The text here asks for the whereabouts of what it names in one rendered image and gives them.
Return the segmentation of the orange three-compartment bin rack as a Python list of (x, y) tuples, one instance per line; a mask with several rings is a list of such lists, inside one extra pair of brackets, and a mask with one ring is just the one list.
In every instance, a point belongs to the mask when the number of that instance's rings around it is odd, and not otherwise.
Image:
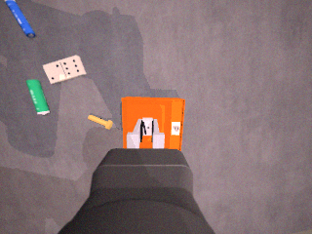
[[(122, 99), (123, 143), (127, 148), (128, 132), (137, 119), (157, 119), (159, 132), (165, 134), (164, 148), (181, 151), (185, 99), (173, 97), (127, 97)], [(151, 136), (143, 136), (139, 148), (152, 148)]]

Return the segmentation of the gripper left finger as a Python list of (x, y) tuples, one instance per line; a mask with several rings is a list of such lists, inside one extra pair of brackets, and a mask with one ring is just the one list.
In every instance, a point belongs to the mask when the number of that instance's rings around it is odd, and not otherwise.
[(132, 133), (128, 132), (127, 135), (127, 148), (139, 148), (143, 137), (143, 120), (137, 119), (135, 128)]

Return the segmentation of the green aa battery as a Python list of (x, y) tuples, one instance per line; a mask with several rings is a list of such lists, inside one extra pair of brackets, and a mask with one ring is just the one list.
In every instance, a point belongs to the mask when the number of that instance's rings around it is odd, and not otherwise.
[(39, 80), (26, 80), (26, 85), (30, 92), (37, 114), (50, 113), (41, 83)]

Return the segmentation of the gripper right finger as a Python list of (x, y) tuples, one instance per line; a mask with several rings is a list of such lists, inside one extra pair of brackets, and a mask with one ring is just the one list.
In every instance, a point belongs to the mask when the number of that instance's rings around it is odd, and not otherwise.
[(159, 132), (157, 119), (152, 120), (151, 142), (152, 142), (152, 148), (164, 148), (165, 134)]

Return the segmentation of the white domino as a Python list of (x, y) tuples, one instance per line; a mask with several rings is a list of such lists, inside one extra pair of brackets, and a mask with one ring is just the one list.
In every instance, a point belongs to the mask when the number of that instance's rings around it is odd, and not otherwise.
[(51, 84), (86, 75), (79, 57), (74, 56), (43, 65)]

